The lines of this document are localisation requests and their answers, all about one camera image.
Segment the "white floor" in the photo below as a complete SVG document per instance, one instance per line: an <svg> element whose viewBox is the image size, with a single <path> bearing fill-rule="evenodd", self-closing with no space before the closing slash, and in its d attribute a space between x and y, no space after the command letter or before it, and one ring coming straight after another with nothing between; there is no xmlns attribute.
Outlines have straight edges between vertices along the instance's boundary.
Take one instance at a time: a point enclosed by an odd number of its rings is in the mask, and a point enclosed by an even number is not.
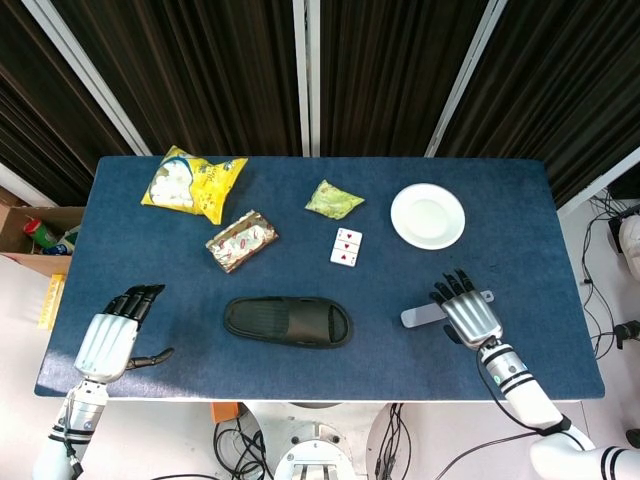
<svg viewBox="0 0 640 480"><path fill-rule="evenodd" d="M578 279L582 240L593 215L591 207L583 205L563 221ZM605 222L598 222L588 257L591 271L611 304L616 322L638 319L640 284L628 274L605 233ZM0 258L0 479L29 478L31 465L61 405L60 399L33 394L48 341L47 332L36 329L46 286L45 277ZM586 287L580 290L583 294ZM605 318L596 302L594 311ZM605 398L562 404L560 408L597 445L629 447L624 432L640 428L640 343L627 342L623 351L614 347L599 365L606 384ZM491 404L407 405L405 412L413 439L409 479L435 478L460 452L521 433ZM383 427L380 418L369 439L372 457ZM207 473L228 479L214 460L212 433L208 404L112 402L83 462L82 478L142 480L172 473ZM536 479L527 452L532 441L523 439L476 452L453 467L444 479ZM405 448L401 454L406 455ZM401 478L398 473L393 475L394 480Z"/></svg>

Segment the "yellow snack bag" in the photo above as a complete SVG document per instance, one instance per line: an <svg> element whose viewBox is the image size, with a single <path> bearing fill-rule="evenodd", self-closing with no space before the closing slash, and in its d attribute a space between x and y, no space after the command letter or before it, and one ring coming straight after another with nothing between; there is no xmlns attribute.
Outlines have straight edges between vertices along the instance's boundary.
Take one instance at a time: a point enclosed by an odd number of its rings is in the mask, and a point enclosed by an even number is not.
<svg viewBox="0 0 640 480"><path fill-rule="evenodd" d="M173 146L160 162L140 203L204 214L214 225L220 225L224 201L247 160L236 158L212 165Z"/></svg>

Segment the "paper plate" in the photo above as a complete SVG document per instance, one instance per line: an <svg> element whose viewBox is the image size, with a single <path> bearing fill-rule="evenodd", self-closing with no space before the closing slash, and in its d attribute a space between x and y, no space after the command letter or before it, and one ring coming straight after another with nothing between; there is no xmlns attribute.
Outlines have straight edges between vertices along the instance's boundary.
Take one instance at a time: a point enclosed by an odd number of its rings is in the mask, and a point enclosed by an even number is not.
<svg viewBox="0 0 640 480"><path fill-rule="evenodd" d="M449 191L430 183L402 190L391 205L391 222L406 242L425 250L453 245L464 231L464 210Z"/></svg>

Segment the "blue table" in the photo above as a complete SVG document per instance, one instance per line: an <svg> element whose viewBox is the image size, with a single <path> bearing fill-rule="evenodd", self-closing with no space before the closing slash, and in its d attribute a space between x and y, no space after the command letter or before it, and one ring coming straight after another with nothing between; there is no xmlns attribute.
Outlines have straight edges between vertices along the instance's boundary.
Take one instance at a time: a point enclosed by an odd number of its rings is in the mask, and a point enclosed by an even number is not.
<svg viewBox="0 0 640 480"><path fill-rule="evenodd" d="M228 157L211 157L214 163ZM280 238L232 274L204 244L223 227L141 206L160 157L100 161L36 393L63 395L80 379L73 361L94 313L135 284L164 283L135 355L176 349L165 364L129 372L115 397L321 401L486 400L474 352L442 322L405 329L400 312L429 303L442 272L464 268L490 289L511 343L553 399L600 397L591 351L545 172L533 160L253 157L230 193L223 226L255 209ZM304 209L326 178L366 202L341 221ZM405 186L453 192L466 229L453 246L423 251L393 230L389 210ZM355 268L329 263L338 227L364 233ZM323 296L354 321L336 350L262 343L229 334L222 314L240 296Z"/></svg>

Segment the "orange object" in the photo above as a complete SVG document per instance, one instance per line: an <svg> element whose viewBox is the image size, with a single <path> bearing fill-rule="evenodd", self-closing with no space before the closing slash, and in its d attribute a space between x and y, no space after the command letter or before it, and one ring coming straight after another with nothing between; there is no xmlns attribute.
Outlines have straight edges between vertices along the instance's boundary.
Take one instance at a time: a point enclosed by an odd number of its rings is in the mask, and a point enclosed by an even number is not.
<svg viewBox="0 0 640 480"><path fill-rule="evenodd" d="M213 423L226 422L238 416L237 402L211 402L211 419Z"/></svg>

